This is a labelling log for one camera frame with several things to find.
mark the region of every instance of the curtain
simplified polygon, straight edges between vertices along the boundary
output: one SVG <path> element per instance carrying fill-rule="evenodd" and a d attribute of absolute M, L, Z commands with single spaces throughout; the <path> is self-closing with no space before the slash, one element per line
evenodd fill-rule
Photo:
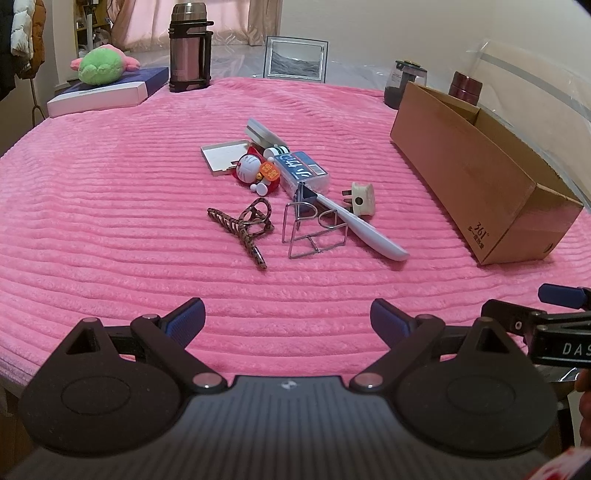
<path fill-rule="evenodd" d="M 168 26 L 179 0 L 112 0 L 112 41 L 121 50 L 154 50 L 169 45 Z M 263 45 L 277 32 L 279 0 L 209 0 L 207 19 L 216 45 Z"/>

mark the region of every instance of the stainless steel thermos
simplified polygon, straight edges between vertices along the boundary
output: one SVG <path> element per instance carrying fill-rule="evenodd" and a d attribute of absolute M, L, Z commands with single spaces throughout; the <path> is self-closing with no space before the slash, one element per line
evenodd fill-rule
<path fill-rule="evenodd" d="M 170 90 L 206 88 L 211 80 L 212 35 L 201 2 L 177 4 L 170 20 Z"/>

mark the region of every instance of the pink fleece blanket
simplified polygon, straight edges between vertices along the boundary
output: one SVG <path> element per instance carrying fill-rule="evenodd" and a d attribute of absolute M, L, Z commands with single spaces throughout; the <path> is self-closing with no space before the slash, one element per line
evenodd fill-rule
<path fill-rule="evenodd" d="M 538 305 L 543 282 L 591 285 L 586 213 L 545 261 L 479 267 L 390 143 L 395 111 L 381 95 L 232 78 L 43 122 L 0 161 L 0 375 L 26 384 L 81 317 L 120 325 L 199 296 L 207 322 L 189 351 L 219 372 L 347 379 L 386 350 L 369 323 L 376 297 L 469 325 L 491 297 Z M 372 182 L 371 223 L 410 260 L 386 260 L 352 234 L 289 260 L 277 191 L 277 228 L 258 241 L 268 270 L 257 270 L 206 214 L 238 215 L 255 196 L 213 177 L 200 152 L 244 138 L 249 117 L 325 167 L 329 197 Z"/>

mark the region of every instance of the stuffed animal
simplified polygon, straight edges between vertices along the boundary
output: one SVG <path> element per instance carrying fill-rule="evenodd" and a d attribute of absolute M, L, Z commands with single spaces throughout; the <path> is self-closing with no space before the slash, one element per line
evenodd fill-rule
<path fill-rule="evenodd" d="M 81 82 L 106 85 L 119 80 L 123 72 L 138 70 L 139 62 L 113 45 L 102 45 L 88 52 L 84 58 L 74 60 L 70 67 L 78 71 Z"/>

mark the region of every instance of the wall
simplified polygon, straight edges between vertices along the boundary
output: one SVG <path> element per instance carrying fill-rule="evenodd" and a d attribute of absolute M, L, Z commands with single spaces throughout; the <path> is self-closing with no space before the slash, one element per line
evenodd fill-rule
<path fill-rule="evenodd" d="M 75 79 L 76 72 L 70 62 L 78 58 L 74 39 L 74 0 L 52 0 L 53 33 L 55 44 L 56 87 L 67 86 L 68 80 Z"/>
<path fill-rule="evenodd" d="M 386 68 L 417 61 L 440 89 L 486 38 L 591 78 L 591 17 L 574 0 L 283 0 L 280 34 L 328 40 L 331 60 Z"/>
<path fill-rule="evenodd" d="M 331 60 L 389 69 L 397 59 L 451 81 L 490 33 L 492 0 L 283 0 L 280 34 L 329 41 Z"/>
<path fill-rule="evenodd" d="M 574 0 L 496 0 L 491 38 L 559 62 L 591 82 L 591 16 Z"/>
<path fill-rule="evenodd" d="M 54 4 L 64 0 L 43 0 L 47 10 L 47 20 L 45 29 L 43 30 L 43 43 L 45 44 L 45 63 L 41 65 L 37 76 L 35 77 L 35 90 L 37 92 L 37 100 L 42 108 L 47 113 L 46 103 L 51 100 L 55 93 L 55 86 L 57 84 L 56 75 L 56 54 L 54 45 L 53 19 L 54 19 Z"/>

